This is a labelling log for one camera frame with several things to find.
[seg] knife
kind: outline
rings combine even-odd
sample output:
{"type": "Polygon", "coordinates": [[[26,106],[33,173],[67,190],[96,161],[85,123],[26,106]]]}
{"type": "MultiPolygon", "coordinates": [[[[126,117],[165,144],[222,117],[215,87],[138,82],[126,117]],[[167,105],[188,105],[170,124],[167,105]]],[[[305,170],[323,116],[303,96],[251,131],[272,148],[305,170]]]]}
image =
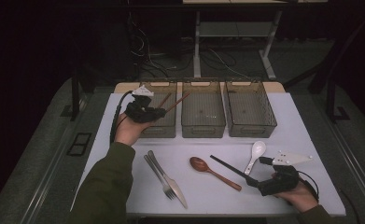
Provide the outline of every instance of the knife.
{"type": "Polygon", "coordinates": [[[185,208],[188,208],[188,204],[186,203],[185,197],[183,196],[182,190],[179,188],[177,183],[171,179],[160,167],[158,161],[156,160],[155,154],[152,150],[150,150],[148,153],[149,157],[152,159],[153,163],[155,164],[156,168],[159,170],[161,175],[164,177],[165,181],[168,183],[168,185],[171,187],[173,192],[175,193],[176,197],[179,199],[179,201],[183,204],[185,208]]]}

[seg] cutlery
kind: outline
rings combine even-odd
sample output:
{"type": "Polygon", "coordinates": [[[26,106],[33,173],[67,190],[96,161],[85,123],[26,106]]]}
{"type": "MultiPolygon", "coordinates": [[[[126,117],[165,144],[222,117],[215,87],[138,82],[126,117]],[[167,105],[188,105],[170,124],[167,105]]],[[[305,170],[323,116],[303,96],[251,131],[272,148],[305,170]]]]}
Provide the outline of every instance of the cutlery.
{"type": "Polygon", "coordinates": [[[162,184],[162,191],[164,191],[165,195],[169,199],[173,200],[174,197],[175,197],[175,194],[174,194],[173,190],[171,189],[171,187],[169,185],[167,185],[167,184],[164,183],[164,181],[162,180],[161,175],[156,170],[156,167],[153,164],[153,161],[150,159],[150,157],[148,155],[145,155],[144,158],[147,161],[147,164],[149,164],[150,168],[152,168],[153,172],[155,172],[156,176],[160,179],[161,184],[162,184]]]}
{"type": "Polygon", "coordinates": [[[179,201],[183,204],[183,206],[185,208],[188,208],[188,204],[186,203],[185,197],[183,196],[182,190],[179,188],[179,186],[177,185],[177,183],[171,179],[164,171],[163,169],[160,167],[158,161],[156,160],[155,154],[153,153],[152,150],[150,150],[147,153],[150,157],[150,159],[153,161],[153,163],[155,164],[156,168],[159,170],[159,172],[161,173],[162,177],[164,177],[165,181],[168,183],[168,185],[171,187],[171,189],[173,189],[174,194],[176,195],[176,197],[179,199],[179,201]]]}
{"type": "Polygon", "coordinates": [[[219,178],[220,180],[222,180],[223,182],[225,182],[227,185],[231,186],[232,188],[237,189],[238,191],[241,190],[240,185],[230,181],[229,179],[227,179],[227,178],[223,177],[222,175],[219,175],[216,172],[214,172],[213,170],[211,170],[208,167],[207,163],[200,158],[197,158],[197,157],[190,158],[190,165],[196,171],[210,173],[210,174],[216,176],[217,178],[219,178]]]}
{"type": "Polygon", "coordinates": [[[255,142],[252,146],[252,153],[251,153],[251,161],[249,162],[244,174],[249,175],[252,170],[252,166],[254,166],[255,161],[261,157],[266,151],[266,145],[262,141],[255,142]]]}

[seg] transparent container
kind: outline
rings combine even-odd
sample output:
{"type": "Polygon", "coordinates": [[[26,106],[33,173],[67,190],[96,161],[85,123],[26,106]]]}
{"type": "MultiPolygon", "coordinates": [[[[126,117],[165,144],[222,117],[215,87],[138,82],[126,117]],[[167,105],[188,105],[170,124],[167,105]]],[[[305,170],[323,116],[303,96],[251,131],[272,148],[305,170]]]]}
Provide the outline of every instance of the transparent container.
{"type": "MultiPolygon", "coordinates": [[[[149,107],[164,109],[172,106],[176,101],[177,82],[169,78],[147,78],[140,83],[145,85],[149,91],[154,92],[151,96],[152,100],[149,107]]],[[[141,138],[175,138],[175,108],[170,110],[164,118],[156,121],[156,123],[141,132],[141,138]]]]}
{"type": "Polygon", "coordinates": [[[182,101],[184,138],[221,138],[226,126],[220,85],[216,78],[185,78],[182,101]]]}
{"type": "Polygon", "coordinates": [[[227,78],[223,95],[230,137],[270,137],[277,121],[261,81],[227,78]]]}

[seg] fork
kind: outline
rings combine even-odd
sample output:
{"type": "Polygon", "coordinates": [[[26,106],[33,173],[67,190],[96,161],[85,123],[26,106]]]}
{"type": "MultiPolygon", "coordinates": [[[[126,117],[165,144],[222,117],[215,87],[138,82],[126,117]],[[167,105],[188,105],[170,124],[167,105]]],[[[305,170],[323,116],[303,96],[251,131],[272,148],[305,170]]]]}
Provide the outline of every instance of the fork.
{"type": "Polygon", "coordinates": [[[157,171],[155,165],[153,164],[152,159],[148,155],[145,155],[144,158],[147,161],[147,164],[149,164],[150,168],[152,168],[153,172],[155,172],[156,176],[160,179],[161,184],[162,184],[162,191],[164,191],[165,195],[169,199],[173,200],[175,197],[174,191],[170,188],[170,186],[168,184],[164,183],[164,180],[162,179],[161,175],[157,171]]]}

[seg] hand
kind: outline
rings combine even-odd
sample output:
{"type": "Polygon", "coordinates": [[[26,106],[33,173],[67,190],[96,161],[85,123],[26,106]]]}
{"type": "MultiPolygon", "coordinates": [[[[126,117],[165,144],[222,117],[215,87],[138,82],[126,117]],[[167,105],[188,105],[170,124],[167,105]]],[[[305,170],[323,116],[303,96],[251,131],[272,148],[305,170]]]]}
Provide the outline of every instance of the hand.
{"type": "Polygon", "coordinates": [[[301,213],[318,206],[316,198],[301,181],[299,181],[298,186],[295,189],[276,193],[274,196],[292,203],[301,213]]]}
{"type": "Polygon", "coordinates": [[[155,122],[147,122],[147,123],[136,123],[126,114],[119,115],[118,118],[118,129],[115,134],[115,142],[120,142],[128,146],[132,146],[136,140],[138,140],[139,135],[146,128],[153,125],[155,122]]]}

